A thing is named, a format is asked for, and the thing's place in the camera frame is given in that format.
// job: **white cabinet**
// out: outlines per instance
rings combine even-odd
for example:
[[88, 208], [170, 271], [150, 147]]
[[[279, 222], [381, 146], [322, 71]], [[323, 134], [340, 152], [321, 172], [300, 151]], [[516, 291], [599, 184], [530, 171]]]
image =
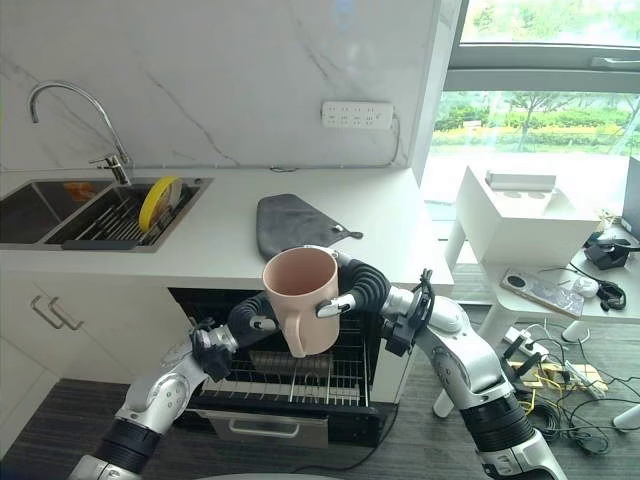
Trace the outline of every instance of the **white cabinet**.
[[82, 322], [81, 330], [116, 358], [131, 380], [156, 367], [169, 348], [187, 338], [187, 317], [164, 287], [66, 278], [37, 285], [58, 299], [56, 305], [70, 321]]
[[[62, 319], [68, 319], [70, 326]], [[29, 278], [0, 278], [0, 336], [60, 377], [128, 382], [131, 373]]]
[[58, 377], [0, 338], [0, 459]]
[[42, 365], [0, 338], [0, 425], [43, 371]]

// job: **pink mug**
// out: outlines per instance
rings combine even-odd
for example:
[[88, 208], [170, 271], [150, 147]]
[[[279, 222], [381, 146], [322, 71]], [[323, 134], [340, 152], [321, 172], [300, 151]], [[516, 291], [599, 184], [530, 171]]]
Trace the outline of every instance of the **pink mug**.
[[269, 260], [262, 281], [291, 355], [314, 355], [335, 343], [340, 316], [316, 316], [318, 303], [338, 296], [338, 265], [331, 255], [317, 248], [286, 250]]

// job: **dishwasher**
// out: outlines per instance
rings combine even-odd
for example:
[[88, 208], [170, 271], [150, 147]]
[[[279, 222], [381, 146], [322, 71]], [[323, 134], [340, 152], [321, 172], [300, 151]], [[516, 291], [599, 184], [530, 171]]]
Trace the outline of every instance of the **dishwasher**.
[[[170, 288], [191, 324], [224, 324], [252, 290]], [[376, 446], [411, 365], [380, 338], [377, 315], [347, 313], [326, 352], [296, 359], [281, 332], [240, 349], [231, 373], [207, 380], [176, 426], [211, 431], [229, 441], [306, 447]]]

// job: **faucet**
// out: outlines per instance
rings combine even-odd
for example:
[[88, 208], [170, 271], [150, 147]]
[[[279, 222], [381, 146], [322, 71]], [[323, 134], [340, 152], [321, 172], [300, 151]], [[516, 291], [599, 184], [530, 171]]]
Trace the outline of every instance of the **faucet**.
[[47, 88], [53, 88], [53, 87], [64, 88], [66, 90], [71, 90], [72, 92], [82, 95], [84, 98], [89, 100], [94, 107], [96, 107], [96, 110], [98, 110], [98, 112], [102, 116], [104, 123], [107, 125], [107, 129], [111, 133], [111, 138], [113, 139], [113, 143], [116, 148], [117, 154], [110, 155], [103, 160], [97, 160], [89, 163], [105, 162], [106, 166], [99, 166], [98, 168], [110, 169], [111, 172], [113, 173], [113, 176], [118, 181], [118, 183], [120, 183], [121, 185], [131, 185], [131, 181], [129, 180], [129, 177], [127, 176], [127, 173], [125, 172], [123, 167], [123, 165], [129, 164], [129, 163], [131, 163], [131, 165], [133, 166], [131, 157], [124, 149], [124, 146], [120, 141], [120, 137], [118, 137], [118, 134], [113, 128], [113, 125], [111, 124], [111, 120], [109, 119], [109, 116], [107, 115], [107, 112], [105, 112], [103, 106], [100, 104], [100, 102], [96, 97], [91, 95], [86, 90], [83, 90], [82, 88], [78, 87], [77, 85], [74, 85], [73, 83], [57, 81], [57, 80], [38, 83], [35, 87], [33, 87], [33, 90], [31, 90], [31, 93], [29, 94], [29, 99], [28, 99], [29, 113], [31, 114], [31, 121], [33, 123], [39, 123], [40, 120], [38, 119], [38, 113], [36, 112], [36, 100], [38, 99], [38, 96], [40, 95], [40, 93], [42, 93]]

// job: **window frame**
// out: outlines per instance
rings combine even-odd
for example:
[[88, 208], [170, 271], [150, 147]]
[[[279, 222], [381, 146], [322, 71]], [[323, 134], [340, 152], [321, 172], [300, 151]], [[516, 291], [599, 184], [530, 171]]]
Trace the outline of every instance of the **window frame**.
[[594, 66], [596, 58], [640, 61], [640, 47], [462, 43], [470, 0], [462, 0], [445, 91], [640, 93], [640, 64]]

